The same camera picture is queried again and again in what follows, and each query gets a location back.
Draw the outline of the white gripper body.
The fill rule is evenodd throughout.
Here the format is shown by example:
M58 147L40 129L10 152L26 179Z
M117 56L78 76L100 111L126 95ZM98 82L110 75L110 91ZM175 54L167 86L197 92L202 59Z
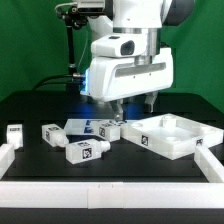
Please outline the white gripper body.
M93 59L87 74L89 95L108 102L169 88L173 58L166 47L151 62L137 62L146 50L144 35L106 35L91 44Z

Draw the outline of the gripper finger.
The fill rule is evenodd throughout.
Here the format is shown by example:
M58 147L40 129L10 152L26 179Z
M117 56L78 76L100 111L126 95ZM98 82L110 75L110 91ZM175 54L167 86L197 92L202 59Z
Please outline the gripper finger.
M110 105L114 111L114 119L116 121L122 121L124 117L124 111L122 108L123 100L114 100L110 102Z
M144 105L147 112L152 113L154 111L154 104L156 102L157 96L157 91L146 94Z

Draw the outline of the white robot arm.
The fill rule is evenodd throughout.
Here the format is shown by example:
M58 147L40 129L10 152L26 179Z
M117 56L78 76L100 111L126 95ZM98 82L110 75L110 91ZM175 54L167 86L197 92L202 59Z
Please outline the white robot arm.
M124 119L122 100L140 94L147 103L173 83L171 49L163 47L164 25L177 26L192 13L195 0L113 0L112 30L91 44L87 93L108 102L117 121Z

